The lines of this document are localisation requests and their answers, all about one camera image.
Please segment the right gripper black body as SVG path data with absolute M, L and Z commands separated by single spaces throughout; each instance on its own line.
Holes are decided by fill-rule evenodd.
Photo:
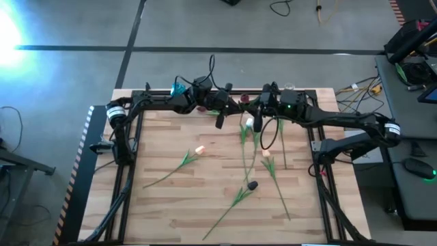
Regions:
M 261 94 L 258 96 L 260 99 L 261 112 L 254 115 L 254 131 L 260 133 L 263 126 L 263 114 L 264 110 L 268 107 L 274 107 L 277 105 L 277 95 L 279 94 L 279 87 L 276 82 L 271 84 L 264 84 Z

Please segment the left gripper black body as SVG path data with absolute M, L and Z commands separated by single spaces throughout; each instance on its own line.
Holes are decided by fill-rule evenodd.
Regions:
M 229 93 L 233 85 L 227 83 L 224 88 L 219 89 L 215 94 L 209 94 L 206 99 L 206 109 L 218 113 L 216 117 L 215 127 L 222 129 L 227 110 L 229 107 Z

